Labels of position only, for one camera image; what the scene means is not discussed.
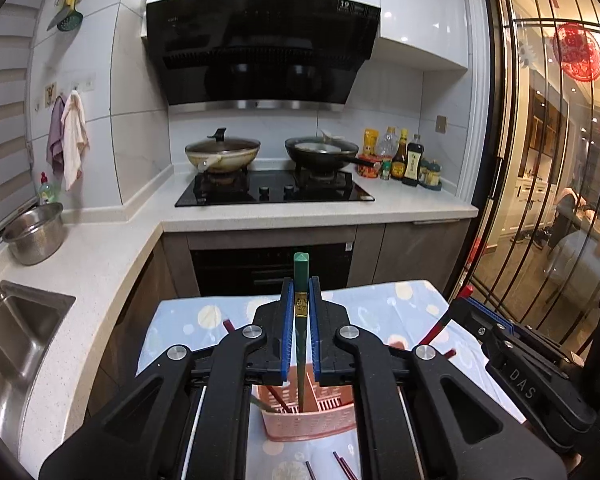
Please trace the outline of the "green chopstick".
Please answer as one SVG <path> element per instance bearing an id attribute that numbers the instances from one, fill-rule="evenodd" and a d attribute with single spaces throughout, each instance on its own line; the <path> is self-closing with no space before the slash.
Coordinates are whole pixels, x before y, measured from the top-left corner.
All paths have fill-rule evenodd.
<path id="1" fill-rule="evenodd" d="M 260 399 L 255 394 L 250 396 L 250 403 L 267 413 L 278 413 L 282 409 L 278 404 L 272 404 L 268 401 Z"/>
<path id="2" fill-rule="evenodd" d="M 306 326 L 308 325 L 309 255 L 294 254 L 294 328 L 296 329 L 298 411 L 304 412 Z"/>

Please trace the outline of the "dark red chopstick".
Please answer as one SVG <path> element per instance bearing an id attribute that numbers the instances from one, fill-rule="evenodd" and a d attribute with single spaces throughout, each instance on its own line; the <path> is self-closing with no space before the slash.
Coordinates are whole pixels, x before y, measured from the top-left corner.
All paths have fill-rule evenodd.
<path id="1" fill-rule="evenodd" d="M 332 455 L 335 457 L 335 460 L 349 480 L 356 480 L 358 478 L 342 456 L 337 452 L 332 452 Z"/>

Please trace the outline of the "steel sink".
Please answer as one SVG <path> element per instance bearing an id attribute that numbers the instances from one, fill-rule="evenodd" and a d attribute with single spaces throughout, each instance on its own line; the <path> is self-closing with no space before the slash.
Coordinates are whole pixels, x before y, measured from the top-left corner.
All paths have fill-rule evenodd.
<path id="1" fill-rule="evenodd" d="M 0 438 L 14 454 L 38 369 L 75 302 L 60 292 L 0 281 Z"/>

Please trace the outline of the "green dish soap bottle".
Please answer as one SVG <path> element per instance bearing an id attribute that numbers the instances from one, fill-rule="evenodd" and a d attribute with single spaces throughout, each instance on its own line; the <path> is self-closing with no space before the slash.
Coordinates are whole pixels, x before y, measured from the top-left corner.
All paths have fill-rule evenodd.
<path id="1" fill-rule="evenodd" d="M 59 186 L 54 176 L 48 176 L 46 172 L 40 175 L 40 186 L 38 187 L 38 199 L 41 204 L 52 204 L 59 202 Z"/>

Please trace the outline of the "dark soy sauce bottle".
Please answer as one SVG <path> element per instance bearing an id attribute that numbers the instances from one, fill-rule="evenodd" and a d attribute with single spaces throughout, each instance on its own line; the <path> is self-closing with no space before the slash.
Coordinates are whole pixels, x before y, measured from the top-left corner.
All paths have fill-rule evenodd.
<path id="1" fill-rule="evenodd" d="M 420 163 L 424 154 L 424 146 L 420 142 L 420 135 L 415 134 L 406 147 L 405 169 L 402 177 L 402 183 L 409 186 L 416 186 L 419 182 Z"/>

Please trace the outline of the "steel mixing bowl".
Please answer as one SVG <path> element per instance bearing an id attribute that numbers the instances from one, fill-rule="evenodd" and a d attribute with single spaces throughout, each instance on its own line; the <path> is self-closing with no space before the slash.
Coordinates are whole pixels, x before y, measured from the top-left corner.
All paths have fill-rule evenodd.
<path id="1" fill-rule="evenodd" d="M 62 222 L 64 207 L 48 203 L 34 207 L 12 220 L 2 240 L 14 258 L 24 266 L 34 266 L 58 251 L 67 230 Z"/>

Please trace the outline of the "small condiment jars tray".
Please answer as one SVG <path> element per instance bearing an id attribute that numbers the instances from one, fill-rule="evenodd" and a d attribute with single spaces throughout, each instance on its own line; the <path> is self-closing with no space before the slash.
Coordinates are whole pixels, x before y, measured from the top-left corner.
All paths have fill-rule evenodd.
<path id="1" fill-rule="evenodd" d="M 436 160 L 422 159 L 419 166 L 418 183 L 423 188 L 428 188 L 431 191 L 442 189 L 441 166 Z"/>

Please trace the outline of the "red instant noodle cup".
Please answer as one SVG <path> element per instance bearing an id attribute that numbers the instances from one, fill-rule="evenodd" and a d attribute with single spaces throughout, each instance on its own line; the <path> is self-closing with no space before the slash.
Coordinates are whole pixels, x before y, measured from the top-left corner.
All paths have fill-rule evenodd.
<path id="1" fill-rule="evenodd" d="M 362 154 L 358 156 L 356 172 L 367 179 L 377 179 L 380 175 L 381 159 L 375 155 Z"/>

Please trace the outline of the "brown chopstick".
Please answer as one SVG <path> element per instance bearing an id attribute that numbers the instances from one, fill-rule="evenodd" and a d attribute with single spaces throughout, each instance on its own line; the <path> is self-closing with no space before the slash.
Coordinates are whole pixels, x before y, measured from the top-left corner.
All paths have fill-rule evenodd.
<path id="1" fill-rule="evenodd" d="M 315 477 L 315 474 L 314 474 L 314 471 L 313 471 L 313 468 L 312 468 L 310 462 L 308 460 L 306 460 L 304 462 L 304 464 L 306 465 L 306 470 L 308 471 L 310 479 L 311 480 L 316 480 L 316 477 Z"/>
<path id="2" fill-rule="evenodd" d="M 235 326 L 233 325 L 232 322 L 230 322 L 230 320 L 224 320 L 223 326 L 225 327 L 227 333 L 233 333 L 235 330 Z"/>

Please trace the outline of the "wall power socket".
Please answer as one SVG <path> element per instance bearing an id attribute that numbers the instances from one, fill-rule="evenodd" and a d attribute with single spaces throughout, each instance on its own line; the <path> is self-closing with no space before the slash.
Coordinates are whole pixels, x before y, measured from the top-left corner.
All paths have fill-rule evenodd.
<path id="1" fill-rule="evenodd" d="M 446 133 L 448 131 L 448 118 L 446 116 L 438 115 L 436 117 L 436 131 L 437 133 Z"/>

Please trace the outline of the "brown chopstick in holder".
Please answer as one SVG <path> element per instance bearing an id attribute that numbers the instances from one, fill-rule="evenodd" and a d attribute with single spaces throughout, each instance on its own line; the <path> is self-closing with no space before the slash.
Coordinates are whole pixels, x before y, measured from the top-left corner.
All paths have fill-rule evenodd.
<path id="1" fill-rule="evenodd" d="M 232 322 L 230 322 L 230 320 L 224 320 L 223 326 L 225 327 L 227 333 L 233 333 L 235 330 L 235 326 L 233 325 Z"/>

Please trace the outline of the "black wok with lid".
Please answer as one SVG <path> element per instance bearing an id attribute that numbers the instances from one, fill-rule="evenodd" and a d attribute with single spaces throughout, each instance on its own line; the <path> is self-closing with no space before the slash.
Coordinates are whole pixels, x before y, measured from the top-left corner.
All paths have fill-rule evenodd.
<path id="1" fill-rule="evenodd" d="M 332 174 L 348 165 L 358 164 L 358 146 L 349 141 L 324 133 L 318 136 L 300 136 L 285 141 L 290 159 L 314 174 Z"/>

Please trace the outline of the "built-in oven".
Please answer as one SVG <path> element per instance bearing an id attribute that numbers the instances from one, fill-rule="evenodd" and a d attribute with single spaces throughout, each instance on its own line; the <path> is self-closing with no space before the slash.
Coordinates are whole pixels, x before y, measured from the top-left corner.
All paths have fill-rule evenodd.
<path id="1" fill-rule="evenodd" d="M 199 291 L 211 296 L 278 295 L 294 276 L 294 255 L 309 255 L 309 271 L 323 290 L 347 286 L 353 250 L 346 243 L 192 250 Z"/>

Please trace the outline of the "small green cap jar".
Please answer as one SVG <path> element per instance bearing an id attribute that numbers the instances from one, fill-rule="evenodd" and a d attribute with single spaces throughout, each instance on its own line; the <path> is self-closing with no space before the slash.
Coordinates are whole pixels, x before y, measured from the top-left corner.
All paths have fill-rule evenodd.
<path id="1" fill-rule="evenodd" d="M 381 180 L 389 180 L 391 174 L 391 160 L 385 159 L 381 162 L 379 177 Z"/>

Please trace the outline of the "pink perforated utensil holder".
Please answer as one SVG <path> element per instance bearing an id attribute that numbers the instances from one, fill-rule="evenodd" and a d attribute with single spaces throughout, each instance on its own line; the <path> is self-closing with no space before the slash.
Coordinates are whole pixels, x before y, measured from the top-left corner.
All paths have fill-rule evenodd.
<path id="1" fill-rule="evenodd" d="M 297 370 L 289 370 L 282 386 L 255 386 L 252 393 L 278 404 L 278 413 L 261 411 L 266 436 L 274 442 L 300 442 L 343 434 L 356 427 L 353 392 L 350 386 L 322 387 L 306 364 L 304 412 L 298 411 Z"/>

